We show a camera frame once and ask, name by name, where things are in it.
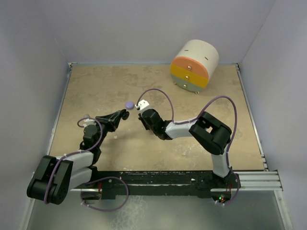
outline wire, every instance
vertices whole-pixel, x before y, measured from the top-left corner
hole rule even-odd
[[[97,182],[100,182],[100,181],[104,181],[104,180],[109,180],[109,179],[115,179],[115,180],[118,180],[118,181],[122,182],[123,185],[124,185],[125,188],[126,188],[126,198],[125,198],[124,202],[123,202],[120,206],[118,206],[118,207],[116,207],[116,208],[112,208],[112,209],[97,208],[97,207],[88,205],[88,204],[86,203],[86,200],[82,198],[82,193],[81,193],[81,194],[80,194],[80,198],[81,198],[82,203],[83,203],[85,206],[87,206],[87,207],[89,207],[89,208],[91,208],[91,209],[94,209],[94,210],[97,210],[97,211],[101,211],[101,212],[113,212],[113,211],[119,210],[121,207],[123,207],[123,206],[126,204],[126,202],[128,201],[128,198],[129,198],[129,189],[128,189],[127,184],[126,184],[123,180],[121,180],[120,178],[114,177],[114,176],[108,176],[108,177],[101,178],[101,179],[98,179],[98,180],[95,180],[95,181],[87,182],[87,183],[85,183],[85,184],[94,184],[94,183],[97,183]]]
[[[102,187],[102,183],[99,182],[98,183],[98,193],[100,194],[100,196],[102,195],[101,187]]]
[[[100,196],[100,195],[96,195],[96,194],[91,193],[91,192],[83,192],[83,193],[84,193],[84,194],[90,194],[90,195],[92,195],[92,196],[96,197],[97,199],[100,199],[100,198],[101,198],[101,196]]]
[[[76,154],[80,154],[80,153],[84,153],[84,152],[90,151],[90,150],[92,150],[93,148],[95,148],[95,147],[98,145],[98,143],[101,141],[101,138],[102,138],[102,126],[101,126],[101,124],[100,124],[95,118],[92,118],[92,117],[85,117],[85,118],[82,118],[82,119],[80,119],[80,120],[77,122],[77,126],[83,127],[83,126],[79,125],[79,123],[80,123],[81,121],[83,121],[83,120],[86,120],[86,119],[94,120],[94,121],[98,124],[98,126],[99,126],[99,128],[100,128],[100,137],[99,137],[98,141],[97,141],[93,146],[91,146],[90,148],[88,148],[88,149],[86,149],[86,150],[81,150],[81,151],[78,151],[78,152],[69,153],[69,154],[67,154],[67,155],[62,156],[62,157],[58,160],[58,162],[57,162],[56,165],[54,166],[54,169],[53,169],[53,171],[52,171],[52,173],[51,173],[51,176],[50,176],[50,179],[49,179],[49,181],[48,181],[48,185],[47,185],[47,188],[46,188],[46,191],[45,191],[45,195],[44,195],[44,203],[45,203],[45,204],[48,204],[48,195],[49,195],[51,183],[52,183],[53,178],[54,178],[54,175],[55,175],[55,173],[56,173],[56,171],[57,171],[57,169],[58,169],[58,167],[59,167],[59,164],[62,162],[62,160],[64,160],[64,159],[67,158],[67,157],[76,155]]]
[[[224,192],[224,195],[227,193],[228,187],[229,187],[229,184],[227,184],[227,188],[226,188],[226,191]]]
[[[168,99],[169,104],[171,105],[171,109],[172,109],[172,121],[174,121],[174,115],[175,115],[175,113],[174,113],[173,103],[172,103],[171,99],[169,98],[169,96],[168,96],[164,91],[162,91],[162,90],[160,90],[160,89],[158,89],[158,88],[152,88],[152,89],[147,89],[147,90],[145,90],[145,91],[140,95],[140,97],[138,98],[138,101],[136,102],[136,105],[139,104],[141,98],[144,96],[145,93],[147,93],[147,92],[149,92],[149,91],[152,91],[152,90],[156,90],[156,91],[159,91],[159,92],[163,93],[164,96]]]
[[[234,131],[233,131],[233,133],[232,133],[232,135],[231,135],[231,138],[230,138],[229,144],[228,144],[228,146],[227,146],[227,148],[226,148],[226,153],[225,153],[225,154],[226,154],[226,163],[227,163],[227,167],[228,167],[229,171],[236,177],[236,180],[237,180],[237,189],[236,189],[236,193],[235,193],[234,197],[231,198],[228,202],[226,202],[226,204],[229,204],[231,200],[234,200],[234,199],[236,198],[236,196],[237,196],[237,194],[238,194],[238,192],[239,192],[240,184],[241,184],[241,183],[240,183],[239,177],[238,177],[238,176],[234,173],[234,171],[232,170],[232,167],[231,167],[230,164],[229,164],[229,158],[228,158],[228,152],[229,152],[230,146],[231,146],[231,144],[232,144],[232,142],[233,142],[233,140],[234,140],[234,138],[235,138],[236,128],[237,128],[237,119],[238,119],[238,117],[237,117],[237,111],[236,111],[235,102],[234,102],[230,97],[228,97],[228,96],[225,96],[225,95],[217,96],[217,97],[213,98],[211,101],[209,101],[209,102],[205,105],[205,107],[201,110],[201,112],[198,114],[198,116],[197,116],[196,118],[193,118],[193,119],[188,120],[188,121],[183,121],[183,122],[175,122],[175,121],[174,121],[175,113],[174,113],[173,104],[172,104],[170,98],[168,97],[168,95],[167,95],[165,92],[163,92],[162,90],[160,90],[160,89],[152,88],[152,89],[145,90],[145,91],[140,95],[140,97],[139,97],[139,99],[138,99],[138,101],[137,101],[137,104],[139,103],[140,99],[143,97],[143,95],[144,95],[145,93],[147,93],[148,91],[152,91],[152,90],[159,91],[159,92],[163,93],[163,94],[166,96],[166,98],[168,99],[168,101],[169,101],[169,103],[170,103],[170,105],[171,105],[171,109],[172,109],[172,121],[173,121],[174,124],[176,124],[176,125],[182,125],[182,124],[187,124],[187,123],[191,123],[191,122],[196,121],[196,120],[202,115],[202,113],[209,107],[209,105],[211,105],[211,104],[212,104],[213,102],[215,102],[217,99],[226,98],[226,99],[228,99],[228,100],[230,101],[230,103],[232,104],[232,106],[233,106],[233,108],[234,108],[234,113],[235,113],[235,125],[234,125]]]

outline orange stripe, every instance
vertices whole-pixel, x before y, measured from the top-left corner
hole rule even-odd
[[[182,80],[186,82],[190,82],[201,88],[206,88],[208,81],[209,81],[208,78],[204,78],[203,76],[197,75],[195,73],[191,73],[190,71],[185,70],[181,67],[175,66],[173,64],[171,64],[170,71],[173,76],[181,78]]]
[[[209,78],[207,69],[201,63],[189,57],[176,57],[172,64],[204,78]]]

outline wooden table surface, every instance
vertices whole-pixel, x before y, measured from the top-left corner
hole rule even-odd
[[[206,103],[218,95],[231,97],[237,106],[238,128],[229,152],[235,170],[263,170],[254,128],[249,116],[235,66],[218,66],[207,88],[200,94],[173,84],[169,65],[154,66],[74,66],[66,91],[50,155],[61,156],[78,150],[83,129],[76,122],[89,114],[107,115],[136,103],[149,88],[159,88],[171,98],[175,120],[195,117]],[[171,118],[168,100],[160,92],[148,92],[148,100],[163,119]],[[209,106],[209,113],[234,127],[234,112],[227,99]],[[146,131],[138,111],[130,111],[116,132],[108,133],[101,145],[99,170],[212,170],[210,154],[192,137],[162,141]]]

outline striped cylinder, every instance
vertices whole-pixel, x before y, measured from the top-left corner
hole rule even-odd
[[[179,87],[200,92],[206,88],[219,62],[217,50],[201,40],[188,41],[171,63],[171,76]]]

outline small purple object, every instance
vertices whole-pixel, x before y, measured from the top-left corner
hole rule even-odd
[[[133,102],[127,102],[126,103],[126,108],[127,109],[133,109],[134,108],[134,103]]]

